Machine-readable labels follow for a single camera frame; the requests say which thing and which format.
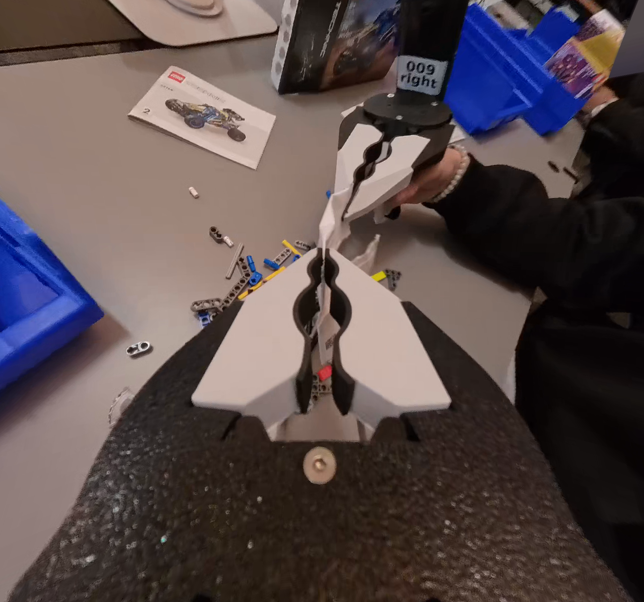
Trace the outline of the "black lego set box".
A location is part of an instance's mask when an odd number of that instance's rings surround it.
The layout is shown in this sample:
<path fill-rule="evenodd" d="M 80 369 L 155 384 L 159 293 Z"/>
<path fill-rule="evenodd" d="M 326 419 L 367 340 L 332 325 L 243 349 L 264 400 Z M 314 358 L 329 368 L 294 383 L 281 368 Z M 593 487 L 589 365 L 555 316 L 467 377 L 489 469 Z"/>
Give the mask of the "black lego set box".
<path fill-rule="evenodd" d="M 380 80 L 398 53 L 401 0 L 284 0 L 271 65 L 278 94 Z"/>

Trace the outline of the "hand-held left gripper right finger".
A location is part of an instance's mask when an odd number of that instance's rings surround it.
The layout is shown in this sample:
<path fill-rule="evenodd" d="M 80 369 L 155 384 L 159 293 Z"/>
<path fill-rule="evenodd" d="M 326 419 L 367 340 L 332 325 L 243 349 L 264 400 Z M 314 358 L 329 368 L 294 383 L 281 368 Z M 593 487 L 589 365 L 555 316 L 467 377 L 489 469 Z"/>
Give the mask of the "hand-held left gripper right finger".
<path fill-rule="evenodd" d="M 375 429 L 385 418 L 442 411 L 451 398 L 403 303 L 333 249 L 323 264 L 337 410 Z"/>

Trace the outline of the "person's right hand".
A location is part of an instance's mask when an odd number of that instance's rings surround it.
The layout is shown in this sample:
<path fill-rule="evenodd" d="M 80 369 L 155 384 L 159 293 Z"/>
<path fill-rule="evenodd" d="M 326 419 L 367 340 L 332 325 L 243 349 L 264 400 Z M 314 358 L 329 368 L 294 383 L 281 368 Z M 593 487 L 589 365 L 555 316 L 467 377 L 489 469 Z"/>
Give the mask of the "person's right hand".
<path fill-rule="evenodd" d="M 448 148 L 439 163 L 418 169 L 408 186 L 399 191 L 386 204 L 387 211 L 405 204 L 423 204 L 443 193 L 457 176 L 463 154 Z"/>

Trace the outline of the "blue plastic storage bin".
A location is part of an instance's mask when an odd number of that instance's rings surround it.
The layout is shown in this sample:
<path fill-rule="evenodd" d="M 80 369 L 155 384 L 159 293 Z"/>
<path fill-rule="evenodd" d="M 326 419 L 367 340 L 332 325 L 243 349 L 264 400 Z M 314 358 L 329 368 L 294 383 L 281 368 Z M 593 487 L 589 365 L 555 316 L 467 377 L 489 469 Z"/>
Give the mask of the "blue plastic storage bin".
<path fill-rule="evenodd" d="M 104 316 L 45 242 L 1 202 L 1 389 Z"/>
<path fill-rule="evenodd" d="M 541 94 L 524 119 L 541 136 L 561 130 L 582 107 L 583 98 L 569 91 L 559 72 L 564 57 L 554 57 L 579 29 L 578 23 L 552 8 L 524 40 L 524 47 L 542 70 Z"/>
<path fill-rule="evenodd" d="M 508 54 L 507 31 L 479 4 L 468 6 L 445 101 L 469 135 L 493 131 L 533 109 L 535 90 Z"/>

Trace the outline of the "torn white paper bag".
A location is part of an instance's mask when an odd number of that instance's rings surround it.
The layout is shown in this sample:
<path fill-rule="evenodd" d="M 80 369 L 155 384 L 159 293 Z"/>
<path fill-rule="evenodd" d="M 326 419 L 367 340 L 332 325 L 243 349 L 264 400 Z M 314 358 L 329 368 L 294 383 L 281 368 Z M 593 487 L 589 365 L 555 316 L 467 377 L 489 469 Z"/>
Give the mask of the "torn white paper bag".
<path fill-rule="evenodd" d="M 350 237 L 350 224 L 343 221 L 342 215 L 348 206 L 351 190 L 344 190 L 330 196 L 321 222 L 319 223 L 318 247 L 320 249 L 334 249 L 339 251 L 342 244 Z M 366 246 L 364 252 L 350 259 L 355 266 L 367 275 L 372 275 L 375 269 L 375 256 L 379 247 L 381 236 L 377 234 Z M 340 324 L 330 314 L 330 291 L 327 290 L 325 281 L 316 289 L 318 298 L 318 317 L 315 323 L 315 333 L 318 335 L 318 344 L 313 352 L 313 369 L 331 365 L 333 347 L 336 334 L 340 331 Z"/>

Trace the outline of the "pale board stand base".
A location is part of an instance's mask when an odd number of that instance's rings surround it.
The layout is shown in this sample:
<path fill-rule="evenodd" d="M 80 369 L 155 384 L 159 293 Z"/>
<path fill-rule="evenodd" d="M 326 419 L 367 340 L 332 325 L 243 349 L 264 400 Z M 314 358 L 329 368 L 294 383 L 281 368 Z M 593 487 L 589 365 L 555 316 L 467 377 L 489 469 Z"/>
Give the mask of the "pale board stand base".
<path fill-rule="evenodd" d="M 277 22 L 255 0 L 219 0 L 221 10 L 198 16 L 166 0 L 107 0 L 141 34 L 167 47 L 266 36 Z"/>

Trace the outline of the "colourful printed leaflet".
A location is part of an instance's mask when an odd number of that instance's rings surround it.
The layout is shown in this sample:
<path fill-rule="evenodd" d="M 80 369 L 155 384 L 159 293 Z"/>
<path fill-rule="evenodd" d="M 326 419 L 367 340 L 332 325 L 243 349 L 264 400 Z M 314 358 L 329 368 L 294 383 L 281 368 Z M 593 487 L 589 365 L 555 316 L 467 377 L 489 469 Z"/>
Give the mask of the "colourful printed leaflet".
<path fill-rule="evenodd" d="M 625 35 L 606 9 L 589 18 L 545 62 L 544 69 L 576 99 L 588 99 L 608 80 Z"/>

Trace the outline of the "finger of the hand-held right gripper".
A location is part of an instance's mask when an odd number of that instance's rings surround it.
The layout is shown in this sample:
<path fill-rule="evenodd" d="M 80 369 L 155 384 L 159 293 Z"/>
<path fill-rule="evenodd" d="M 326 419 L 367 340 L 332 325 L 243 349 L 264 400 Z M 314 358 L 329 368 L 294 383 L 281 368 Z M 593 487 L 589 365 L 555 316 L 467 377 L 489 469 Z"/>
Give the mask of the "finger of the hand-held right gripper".
<path fill-rule="evenodd" d="M 382 131 L 370 124 L 357 124 L 337 153 L 334 193 L 353 188 L 356 172 L 366 162 L 371 147 L 382 143 Z"/>
<path fill-rule="evenodd" d="M 355 220 L 382 207 L 407 187 L 414 162 L 429 144 L 430 138 L 419 134 L 395 137 L 390 142 L 388 157 L 375 163 L 369 176 L 363 174 L 362 179 L 354 183 L 343 220 Z"/>

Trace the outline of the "lego instruction booklet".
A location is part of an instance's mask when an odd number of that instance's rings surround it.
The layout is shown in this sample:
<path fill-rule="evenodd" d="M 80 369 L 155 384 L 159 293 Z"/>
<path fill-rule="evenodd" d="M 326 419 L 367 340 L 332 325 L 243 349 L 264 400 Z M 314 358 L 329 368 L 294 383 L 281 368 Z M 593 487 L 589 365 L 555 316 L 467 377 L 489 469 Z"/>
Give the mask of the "lego instruction booklet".
<path fill-rule="evenodd" d="M 127 116 L 251 170 L 276 121 L 178 66 L 170 66 Z"/>

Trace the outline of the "person's black clothed torso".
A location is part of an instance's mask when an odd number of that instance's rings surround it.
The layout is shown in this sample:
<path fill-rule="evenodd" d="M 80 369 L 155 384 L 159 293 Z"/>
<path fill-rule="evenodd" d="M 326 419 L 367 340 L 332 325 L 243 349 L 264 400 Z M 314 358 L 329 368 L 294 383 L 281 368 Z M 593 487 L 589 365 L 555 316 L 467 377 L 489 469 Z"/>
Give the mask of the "person's black clothed torso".
<path fill-rule="evenodd" d="M 596 552 L 643 600 L 643 75 L 601 101 L 582 143 L 554 278 L 528 317 L 515 404 Z"/>

